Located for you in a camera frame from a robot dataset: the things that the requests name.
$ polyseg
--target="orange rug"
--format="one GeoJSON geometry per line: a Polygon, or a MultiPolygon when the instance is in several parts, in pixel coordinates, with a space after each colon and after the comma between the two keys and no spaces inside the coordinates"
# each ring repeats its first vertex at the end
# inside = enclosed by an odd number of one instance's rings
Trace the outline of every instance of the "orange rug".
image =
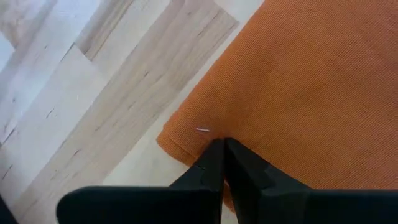
{"type": "Polygon", "coordinates": [[[159,145],[190,165],[230,136],[315,189],[398,189],[397,12],[394,0],[266,0],[159,145]]]}

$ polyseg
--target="fabric texture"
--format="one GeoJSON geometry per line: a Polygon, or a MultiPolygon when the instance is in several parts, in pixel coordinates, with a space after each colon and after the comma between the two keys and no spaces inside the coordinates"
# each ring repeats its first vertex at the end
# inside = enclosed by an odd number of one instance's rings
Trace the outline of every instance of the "fabric texture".
{"type": "Polygon", "coordinates": [[[397,12],[398,1],[266,0],[159,145],[191,165],[229,136],[315,189],[398,189],[397,12]]]}

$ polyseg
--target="small white thread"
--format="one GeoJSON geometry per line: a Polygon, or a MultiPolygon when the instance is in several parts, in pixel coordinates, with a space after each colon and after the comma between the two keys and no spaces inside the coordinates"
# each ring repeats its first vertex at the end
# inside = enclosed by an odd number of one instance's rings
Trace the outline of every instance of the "small white thread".
{"type": "Polygon", "coordinates": [[[209,129],[203,129],[203,128],[197,128],[197,131],[210,132],[210,130],[209,130],[209,129]]]}

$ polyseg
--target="wooden floor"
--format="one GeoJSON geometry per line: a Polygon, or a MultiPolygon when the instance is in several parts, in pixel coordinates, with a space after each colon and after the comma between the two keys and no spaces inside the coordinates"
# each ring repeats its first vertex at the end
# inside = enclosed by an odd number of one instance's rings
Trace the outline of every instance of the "wooden floor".
{"type": "Polygon", "coordinates": [[[56,223],[82,186],[180,176],[155,138],[261,3],[0,0],[0,194],[19,223],[56,223]]]}

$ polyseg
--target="orange fabric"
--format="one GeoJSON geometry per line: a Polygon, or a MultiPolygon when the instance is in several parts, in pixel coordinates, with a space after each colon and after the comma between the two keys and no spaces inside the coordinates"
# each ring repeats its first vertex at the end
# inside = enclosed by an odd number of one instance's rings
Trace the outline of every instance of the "orange fabric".
{"type": "Polygon", "coordinates": [[[231,136],[316,189],[398,189],[397,3],[266,0],[158,143],[190,165],[231,136]]]}

